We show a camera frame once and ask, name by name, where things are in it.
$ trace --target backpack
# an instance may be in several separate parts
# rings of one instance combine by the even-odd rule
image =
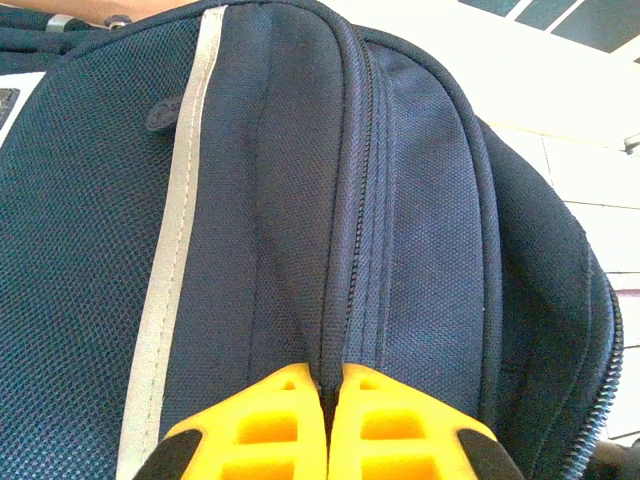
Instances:
[[[425,52],[311,0],[204,1],[79,43],[14,114],[2,476],[130,478],[298,362],[330,424],[348,362],[480,420],[526,478],[581,477],[615,294]]]

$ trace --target reflective strip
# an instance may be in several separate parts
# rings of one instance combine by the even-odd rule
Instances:
[[[2,147],[5,138],[7,138],[13,122],[18,118],[20,110],[27,102],[27,98],[29,98],[33,90],[36,88],[36,85],[40,83],[44,74],[45,72],[33,72],[0,76],[0,88],[15,88],[20,90],[16,103],[11,107],[9,116],[4,123],[2,123],[2,128],[0,128],[0,147]]]
[[[47,22],[47,28],[45,29],[50,33],[61,33],[64,32],[64,27],[67,26],[69,20],[73,20],[71,15],[63,15],[62,13],[58,13],[51,17]]]
[[[200,123],[226,6],[206,10],[184,93],[167,200],[136,343],[118,452],[118,480],[131,479],[158,443],[164,383],[193,225]]]

